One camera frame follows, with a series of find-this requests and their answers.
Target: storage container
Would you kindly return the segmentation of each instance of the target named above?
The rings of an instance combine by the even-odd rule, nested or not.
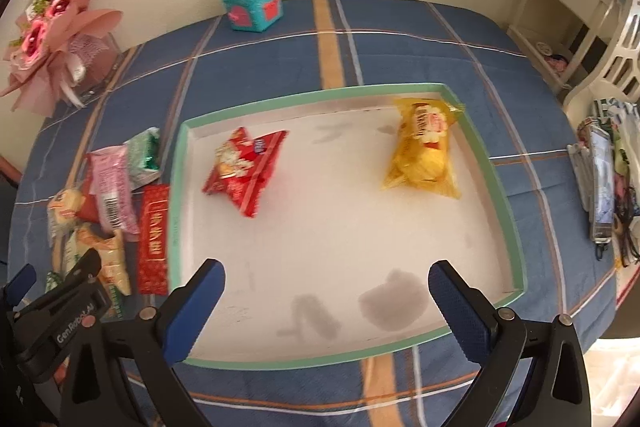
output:
[[[282,17],[281,0],[222,0],[231,27],[261,32]]]

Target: tray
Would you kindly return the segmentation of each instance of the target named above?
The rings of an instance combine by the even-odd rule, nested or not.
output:
[[[451,128],[460,200],[381,190],[396,145],[398,96],[458,103],[442,84],[358,86],[296,94],[185,121],[170,196],[169,278],[184,284],[207,258],[226,289],[188,363],[288,369],[370,357],[446,334],[428,292],[448,259],[496,306],[526,290],[510,206],[478,132]],[[201,188],[238,126],[288,129],[254,219]]]

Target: white wooden furniture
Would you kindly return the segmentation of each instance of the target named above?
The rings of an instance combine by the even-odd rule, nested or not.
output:
[[[548,42],[548,39],[545,39],[543,36],[538,36],[520,25],[527,1],[528,0],[520,0],[507,33],[516,44],[519,45],[522,51],[527,54],[533,62],[533,65],[543,75],[547,84],[551,86],[555,93],[558,93],[560,89],[562,89],[562,86],[567,84],[572,75],[580,68],[584,56],[593,44],[609,13],[616,5],[617,0],[559,0],[575,13],[589,28],[587,35],[582,40],[575,55],[561,43]],[[538,40],[547,41],[553,48],[554,53],[564,55],[570,60],[569,65],[562,74],[556,73],[545,62],[543,55],[540,54],[536,48],[536,41]]]
[[[606,51],[594,70],[564,99],[564,111],[574,128],[588,115],[591,102],[616,97],[640,98],[640,0],[626,0]]]

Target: red rectangular package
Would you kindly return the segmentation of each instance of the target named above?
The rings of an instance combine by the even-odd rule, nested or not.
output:
[[[166,241],[169,185],[147,185],[142,191],[138,245],[138,291],[167,295]]]
[[[277,131],[255,140],[244,127],[236,129],[216,150],[216,164],[202,191],[226,192],[243,216],[254,217],[289,131]]]

